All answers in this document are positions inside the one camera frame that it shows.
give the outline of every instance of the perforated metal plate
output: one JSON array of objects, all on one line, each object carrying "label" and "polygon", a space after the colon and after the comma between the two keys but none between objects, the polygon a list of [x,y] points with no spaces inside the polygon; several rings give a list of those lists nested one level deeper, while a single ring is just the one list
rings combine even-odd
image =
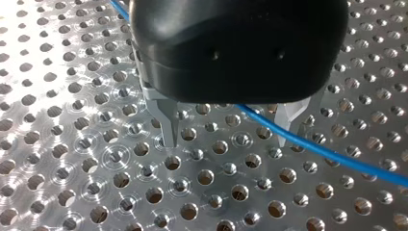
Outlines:
[{"label": "perforated metal plate", "polygon": [[[349,7],[299,134],[408,175],[407,3]],[[0,15],[2,230],[408,230],[406,189],[278,148],[232,105],[180,104],[178,146],[162,147],[108,1],[8,0]]]}]

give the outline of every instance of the hole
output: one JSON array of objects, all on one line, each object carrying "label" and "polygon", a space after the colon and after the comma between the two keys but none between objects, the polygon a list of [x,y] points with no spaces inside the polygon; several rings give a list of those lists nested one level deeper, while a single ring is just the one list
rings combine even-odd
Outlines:
[{"label": "hole", "polygon": [[193,203],[184,204],[180,209],[180,215],[185,220],[193,220],[197,218],[198,208]]},{"label": "hole", "polygon": [[32,190],[39,190],[44,185],[44,177],[42,175],[34,175],[30,177],[27,181],[27,187]]},{"label": "hole", "polygon": [[354,187],[354,179],[350,176],[344,175],[340,179],[340,184],[343,185],[346,189],[352,189]]},{"label": "hole", "polygon": [[224,219],[217,224],[217,231],[235,231],[235,225],[232,221]]},{"label": "hole", "polygon": [[6,132],[9,131],[13,127],[13,122],[11,119],[3,119],[0,121],[0,131]]},{"label": "hole", "polygon": [[159,228],[166,228],[169,222],[170,218],[167,215],[158,214],[154,218],[154,224]]},{"label": "hole", "polygon": [[297,193],[293,197],[293,203],[300,207],[305,207],[309,204],[309,197],[303,193]]},{"label": "hole", "polygon": [[163,191],[160,188],[150,188],[146,192],[146,199],[152,204],[159,203],[163,198]]},{"label": "hole", "polygon": [[105,206],[96,206],[90,211],[89,216],[94,223],[103,223],[108,217],[108,210]]},{"label": "hole", "polygon": [[316,187],[316,193],[320,198],[330,199],[334,195],[334,189],[331,185],[321,183]]},{"label": "hole", "polygon": [[197,180],[201,185],[211,185],[214,182],[214,174],[208,169],[201,170],[197,175]]},{"label": "hole", "polygon": [[241,118],[238,115],[228,115],[225,118],[225,122],[230,126],[230,127],[237,127],[241,123]]},{"label": "hole", "polygon": [[130,182],[130,176],[126,172],[117,173],[114,176],[114,185],[118,188],[126,187]]},{"label": "hole", "polygon": [[249,154],[245,157],[245,164],[250,168],[257,168],[261,162],[261,157],[256,154]]},{"label": "hole", "polygon": [[273,200],[268,204],[268,211],[274,218],[281,218],[286,214],[286,206],[280,201]]},{"label": "hole", "polygon": [[359,197],[354,201],[354,209],[357,214],[367,216],[371,213],[372,205],[365,198]]},{"label": "hole", "polygon": [[18,220],[18,212],[15,209],[5,210],[0,215],[0,223],[4,226],[14,224]]},{"label": "hole", "polygon": [[63,158],[67,153],[68,147],[64,144],[58,144],[52,150],[52,155],[57,159]]},{"label": "hole", "polygon": [[267,191],[272,188],[272,181],[266,177],[262,177],[261,179],[257,180],[256,185],[260,190]]},{"label": "hole", "polygon": [[44,209],[45,209],[45,205],[42,204],[42,202],[39,200],[31,204],[31,207],[30,207],[30,211],[33,214],[40,214],[42,213]]},{"label": "hole", "polygon": [[96,195],[101,191],[101,185],[97,182],[93,182],[87,186],[87,192],[91,195]]},{"label": "hole", "polygon": [[13,160],[6,160],[0,164],[0,174],[8,175],[15,168],[15,162]]},{"label": "hole", "polygon": [[165,166],[169,170],[175,170],[180,167],[180,158],[176,156],[167,157],[165,160]]},{"label": "hole", "polygon": [[213,151],[219,155],[225,154],[228,151],[228,144],[225,141],[216,141],[213,144]]},{"label": "hole", "polygon": [[82,162],[82,170],[86,173],[94,173],[98,169],[98,161],[93,158],[87,158]]},{"label": "hole", "polygon": [[296,172],[291,168],[283,168],[279,173],[279,178],[283,182],[291,184],[296,180]]},{"label": "hole", "polygon": [[47,114],[50,117],[57,117],[59,116],[61,113],[63,112],[63,110],[57,106],[52,106],[51,108],[49,108],[47,110]]},{"label": "hole", "polygon": [[101,64],[96,61],[92,61],[88,63],[87,67],[88,67],[88,70],[90,71],[96,71],[101,67]]},{"label": "hole", "polygon": [[58,195],[58,202],[61,206],[69,207],[75,201],[75,192],[72,190],[63,191]]},{"label": "hole", "polygon": [[383,204],[391,204],[393,202],[393,195],[387,191],[380,191],[377,196],[379,202]]},{"label": "hole", "polygon": [[256,134],[262,140],[267,140],[272,136],[272,132],[267,127],[259,127],[256,129]]},{"label": "hole", "polygon": [[246,225],[253,226],[258,223],[260,220],[261,216],[257,213],[247,213],[243,217],[243,222],[245,222]]},{"label": "hole", "polygon": [[224,170],[224,173],[228,176],[232,176],[235,173],[237,173],[237,166],[233,163],[225,163],[222,165],[222,169]]},{"label": "hole", "polygon": [[63,228],[66,230],[74,230],[76,229],[77,222],[75,218],[67,218],[63,222]]},{"label": "hole", "polygon": [[320,218],[309,218],[306,222],[308,231],[324,231],[325,224]]},{"label": "hole", "polygon": [[75,122],[74,126],[78,130],[83,130],[89,126],[89,120],[84,117],[79,117]]},{"label": "hole", "polygon": [[244,201],[249,197],[249,190],[244,185],[236,185],[231,190],[232,197],[237,201]]},{"label": "hole", "polygon": [[213,122],[206,123],[205,130],[207,130],[207,132],[215,132],[218,130],[218,125]]},{"label": "hole", "polygon": [[318,171],[318,165],[315,162],[310,162],[307,161],[305,163],[303,163],[303,169],[307,172],[307,173],[316,173]]},{"label": "hole", "polygon": [[193,128],[185,128],[181,131],[181,137],[184,141],[192,141],[196,137],[195,129]]},{"label": "hole", "polygon": [[68,168],[62,167],[62,168],[58,169],[56,175],[61,180],[64,180],[64,179],[68,178],[68,176],[69,176]]},{"label": "hole", "polygon": [[125,212],[129,212],[133,209],[136,201],[133,198],[124,198],[120,201],[119,206]]},{"label": "hole", "polygon": [[3,186],[0,190],[0,194],[6,197],[12,196],[14,194],[14,188],[9,185]]},{"label": "hole", "polygon": [[95,96],[95,103],[97,104],[104,104],[108,102],[109,95],[107,93],[99,93]]},{"label": "hole", "polygon": [[115,129],[111,129],[103,134],[103,139],[105,140],[105,142],[113,143],[118,140],[118,136],[119,133]]},{"label": "hole", "polygon": [[147,142],[138,142],[133,151],[137,156],[144,156],[149,152],[149,144]]}]

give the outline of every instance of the black plastic cover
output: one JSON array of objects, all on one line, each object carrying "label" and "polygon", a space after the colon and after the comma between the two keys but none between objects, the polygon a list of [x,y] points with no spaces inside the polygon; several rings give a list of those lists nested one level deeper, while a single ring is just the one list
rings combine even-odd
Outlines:
[{"label": "black plastic cover", "polygon": [[143,76],[194,103],[300,100],[328,79],[345,0],[131,0]]}]

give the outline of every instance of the countersunk hole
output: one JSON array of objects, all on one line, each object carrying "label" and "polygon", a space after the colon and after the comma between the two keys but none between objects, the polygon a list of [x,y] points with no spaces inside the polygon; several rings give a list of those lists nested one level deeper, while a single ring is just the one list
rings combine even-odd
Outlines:
[{"label": "countersunk hole", "polygon": [[11,119],[3,119],[0,121],[0,131],[6,132],[13,127],[13,121]]},{"label": "countersunk hole", "polygon": [[119,206],[124,212],[129,212],[136,205],[136,200],[133,198],[124,198],[120,201]]},{"label": "countersunk hole", "polygon": [[109,101],[109,95],[107,93],[99,93],[95,96],[95,103],[104,104]]},{"label": "countersunk hole", "polygon": [[149,152],[149,144],[147,142],[138,142],[133,151],[137,156],[144,156]]},{"label": "countersunk hole", "polygon": [[250,168],[257,168],[261,162],[261,157],[257,154],[249,154],[245,157],[245,164]]},{"label": "countersunk hole", "polygon": [[205,130],[207,130],[207,132],[215,132],[216,130],[218,130],[218,125],[213,122],[206,123]]},{"label": "countersunk hole", "polygon": [[75,201],[75,192],[72,190],[65,190],[58,194],[58,202],[61,206],[69,207]]},{"label": "countersunk hole", "polygon": [[24,141],[25,143],[32,145],[39,140],[39,133],[38,132],[29,132],[25,135]]},{"label": "countersunk hole", "polygon": [[197,218],[198,207],[193,203],[184,204],[180,209],[180,215],[185,220],[193,220]]},{"label": "countersunk hole", "polygon": [[82,162],[82,170],[86,173],[93,173],[98,169],[98,161],[93,158],[87,158]]},{"label": "countersunk hole", "polygon": [[318,171],[318,165],[315,162],[310,162],[307,161],[305,163],[303,163],[303,169],[307,172],[307,173],[316,173]]},{"label": "countersunk hole", "polygon": [[306,222],[308,231],[324,231],[325,224],[320,218],[309,218]]},{"label": "countersunk hole", "polygon": [[42,175],[34,175],[30,177],[27,181],[27,187],[32,190],[39,190],[44,185],[44,177]]},{"label": "countersunk hole", "polygon": [[45,205],[42,203],[42,201],[36,201],[30,206],[30,211],[33,214],[40,214],[42,211],[45,209]]},{"label": "countersunk hole", "polygon": [[261,216],[257,213],[247,213],[243,217],[243,222],[245,222],[246,225],[248,226],[254,226],[255,224],[258,223],[260,220]]},{"label": "countersunk hole", "polygon": [[159,228],[166,228],[169,222],[170,218],[167,215],[158,214],[154,218],[154,224]]},{"label": "countersunk hole", "polygon": [[18,220],[18,212],[15,209],[5,210],[0,215],[0,223],[4,226],[14,224]]},{"label": "countersunk hole", "polygon": [[52,150],[52,155],[57,159],[64,157],[67,153],[68,147],[64,144],[58,144]]},{"label": "countersunk hole", "polygon": [[8,175],[15,168],[15,162],[13,160],[6,160],[0,164],[0,174]]},{"label": "countersunk hole", "polygon": [[63,112],[63,110],[57,106],[52,106],[51,108],[49,108],[47,110],[47,114],[50,117],[57,117],[59,116],[61,113]]},{"label": "countersunk hole", "polygon": [[87,192],[92,195],[96,195],[101,191],[101,185],[97,182],[93,182],[87,186]]},{"label": "countersunk hole", "polygon": [[231,195],[237,201],[244,201],[249,197],[249,190],[244,185],[236,185],[232,188]]},{"label": "countersunk hole", "polygon": [[272,188],[272,181],[267,179],[266,177],[262,177],[261,179],[257,180],[256,186],[260,190],[267,191]]},{"label": "countersunk hole", "polygon": [[283,168],[279,173],[279,178],[287,184],[291,184],[296,180],[296,172],[291,168]]},{"label": "countersunk hole", "polygon": [[75,122],[74,122],[74,126],[76,129],[78,130],[84,130],[85,128],[87,128],[89,126],[89,120],[87,118],[84,117],[79,117]]},{"label": "countersunk hole", "polygon": [[329,184],[321,183],[316,187],[316,193],[320,198],[330,199],[334,195],[334,189]]},{"label": "countersunk hole", "polygon": [[67,218],[63,222],[63,228],[66,230],[74,230],[77,227],[77,221],[75,218]]},{"label": "countersunk hole", "polygon": [[359,215],[367,216],[371,213],[371,202],[365,198],[359,197],[354,201],[354,209]]},{"label": "countersunk hole", "polygon": [[197,175],[197,180],[201,185],[211,185],[214,182],[214,174],[208,169],[201,170]]},{"label": "countersunk hole", "polygon": [[219,195],[211,195],[208,204],[211,206],[213,209],[219,209],[222,206],[222,198]]},{"label": "countersunk hole", "polygon": [[165,160],[165,166],[169,170],[175,170],[180,167],[180,158],[176,156],[169,156]]},{"label": "countersunk hole", "polygon": [[85,100],[78,99],[72,104],[72,108],[75,110],[81,110],[85,106]]},{"label": "countersunk hole", "polygon": [[377,196],[379,202],[383,204],[391,204],[393,202],[393,195],[387,191],[380,191]]},{"label": "countersunk hole", "polygon": [[89,216],[94,223],[103,223],[108,217],[108,209],[105,206],[96,206],[90,211]]},{"label": "countersunk hole", "polygon": [[259,127],[256,129],[256,135],[262,140],[267,140],[272,136],[272,132],[267,127]]},{"label": "countersunk hole", "polygon": [[305,207],[309,204],[309,196],[303,193],[297,193],[293,197],[293,203],[300,207]]},{"label": "countersunk hole", "polygon": [[224,173],[228,176],[232,176],[237,173],[237,166],[233,163],[225,163],[222,165]]},{"label": "countersunk hole", "polygon": [[211,106],[210,104],[197,104],[195,106],[195,110],[197,111],[198,114],[205,116],[211,111]]},{"label": "countersunk hole", "polygon": [[135,104],[129,104],[122,108],[122,112],[126,116],[134,116],[138,112],[138,107]]},{"label": "countersunk hole", "polygon": [[286,214],[286,205],[278,200],[273,200],[268,204],[268,211],[274,218],[281,218]]},{"label": "countersunk hole", "polygon": [[192,141],[196,138],[196,132],[193,128],[185,128],[181,131],[181,137],[184,141]]},{"label": "countersunk hole", "polygon": [[117,173],[114,176],[114,185],[118,188],[126,187],[130,182],[130,176],[126,172]]},{"label": "countersunk hole", "polygon": [[150,188],[146,192],[146,199],[152,204],[159,203],[163,198],[163,191],[160,188]]},{"label": "countersunk hole", "polygon": [[225,118],[225,122],[230,126],[230,127],[237,127],[241,123],[241,118],[238,115],[228,115]]},{"label": "countersunk hole", "polygon": [[0,194],[6,197],[12,196],[14,194],[14,188],[9,185],[3,186],[0,190]]}]

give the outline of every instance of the blue cable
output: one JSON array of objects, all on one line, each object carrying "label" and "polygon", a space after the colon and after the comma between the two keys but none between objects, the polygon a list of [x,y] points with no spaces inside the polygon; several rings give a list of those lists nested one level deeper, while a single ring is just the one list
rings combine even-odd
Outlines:
[{"label": "blue cable", "polygon": [[381,178],[383,180],[395,183],[397,185],[405,186],[408,187],[408,178],[396,173],[392,173],[388,170],[382,169],[380,167],[374,167],[371,165],[368,165],[366,163],[360,162],[353,160],[349,157],[346,157],[344,155],[341,155],[339,153],[336,153],[330,149],[327,149],[323,146],[317,145],[311,141],[308,141],[304,138],[299,137],[298,135],[295,135],[291,132],[286,131],[285,129],[279,127],[278,125],[274,124],[267,118],[263,117],[262,115],[258,115],[255,113],[252,109],[250,109],[248,106],[244,104],[237,104],[237,107],[241,109],[244,113],[246,113],[249,117],[252,119],[258,121],[262,125],[266,126],[269,128],[272,132],[275,134],[285,138],[286,140],[295,143],[299,146],[302,146],[310,151],[313,151],[320,156],[323,156],[324,158],[330,159],[332,161],[338,162],[344,166],[354,168],[358,171],[370,174],[370,175],[376,175],[378,178]]},{"label": "blue cable", "polygon": [[129,14],[120,6],[116,0],[111,0],[112,6],[125,18],[126,21],[129,21]]}]

